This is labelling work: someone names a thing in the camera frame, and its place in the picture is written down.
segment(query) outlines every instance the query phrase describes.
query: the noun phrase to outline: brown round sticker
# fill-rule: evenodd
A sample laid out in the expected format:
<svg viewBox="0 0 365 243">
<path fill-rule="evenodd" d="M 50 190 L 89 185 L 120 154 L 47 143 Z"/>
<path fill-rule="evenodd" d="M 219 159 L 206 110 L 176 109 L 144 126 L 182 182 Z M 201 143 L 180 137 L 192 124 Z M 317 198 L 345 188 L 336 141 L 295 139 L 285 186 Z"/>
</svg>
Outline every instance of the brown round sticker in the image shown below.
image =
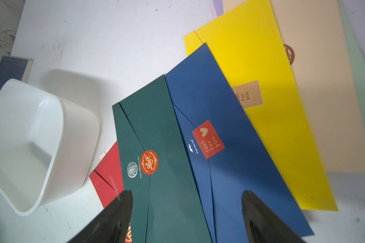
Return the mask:
<svg viewBox="0 0 365 243">
<path fill-rule="evenodd" d="M 287 44 L 284 44 L 284 46 L 288 55 L 289 64 L 292 65 L 293 61 L 295 60 L 295 52 L 293 51 L 292 47 L 288 46 Z"/>
<path fill-rule="evenodd" d="M 147 175 L 153 174 L 158 168 L 158 156 L 154 151 L 148 150 L 141 156 L 141 169 Z"/>
</svg>

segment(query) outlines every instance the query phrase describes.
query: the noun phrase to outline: white logo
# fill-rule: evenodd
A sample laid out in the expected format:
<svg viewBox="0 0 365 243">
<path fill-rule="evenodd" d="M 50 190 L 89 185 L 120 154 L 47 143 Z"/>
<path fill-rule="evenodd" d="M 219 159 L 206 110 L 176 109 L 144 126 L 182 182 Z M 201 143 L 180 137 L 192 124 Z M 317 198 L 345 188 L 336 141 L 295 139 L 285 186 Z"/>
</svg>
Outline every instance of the white logo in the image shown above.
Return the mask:
<svg viewBox="0 0 365 243">
<path fill-rule="evenodd" d="M 138 173 L 138 166 L 135 162 L 130 162 L 127 166 L 127 174 L 130 178 L 136 177 L 136 174 Z"/>
</svg>

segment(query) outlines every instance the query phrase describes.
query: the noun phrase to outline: beige envelope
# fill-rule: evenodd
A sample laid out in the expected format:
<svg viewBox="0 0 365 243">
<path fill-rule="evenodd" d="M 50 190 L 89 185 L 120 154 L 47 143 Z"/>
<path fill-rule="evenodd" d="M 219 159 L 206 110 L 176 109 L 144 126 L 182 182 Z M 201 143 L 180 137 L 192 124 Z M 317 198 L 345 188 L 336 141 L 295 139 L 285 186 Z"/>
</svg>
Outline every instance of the beige envelope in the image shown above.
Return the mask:
<svg viewBox="0 0 365 243">
<path fill-rule="evenodd" d="M 224 12 L 243 0 L 223 0 Z M 337 0 L 271 0 L 327 171 L 365 173 L 365 131 Z"/>
</svg>

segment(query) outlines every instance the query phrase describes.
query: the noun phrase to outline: book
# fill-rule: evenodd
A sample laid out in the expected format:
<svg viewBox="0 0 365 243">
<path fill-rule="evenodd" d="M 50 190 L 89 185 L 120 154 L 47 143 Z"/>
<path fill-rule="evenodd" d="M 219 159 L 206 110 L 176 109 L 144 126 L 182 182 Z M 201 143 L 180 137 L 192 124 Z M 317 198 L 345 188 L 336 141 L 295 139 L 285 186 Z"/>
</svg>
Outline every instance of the book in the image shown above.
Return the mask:
<svg viewBox="0 0 365 243">
<path fill-rule="evenodd" d="M 3 56 L 0 61 L 0 90 L 10 79 L 27 82 L 33 61 L 12 56 Z"/>
</svg>

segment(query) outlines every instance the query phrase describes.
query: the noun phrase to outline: white plastic container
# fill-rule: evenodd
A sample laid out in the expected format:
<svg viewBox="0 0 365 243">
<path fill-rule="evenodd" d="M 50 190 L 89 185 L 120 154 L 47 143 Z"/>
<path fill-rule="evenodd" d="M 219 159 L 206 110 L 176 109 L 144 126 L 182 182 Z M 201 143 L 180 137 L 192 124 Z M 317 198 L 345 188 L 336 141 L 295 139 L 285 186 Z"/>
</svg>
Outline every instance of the white plastic container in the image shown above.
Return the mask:
<svg viewBox="0 0 365 243">
<path fill-rule="evenodd" d="M 77 191 L 99 135 L 96 116 L 10 79 L 0 90 L 0 192 L 26 216 Z"/>
</svg>

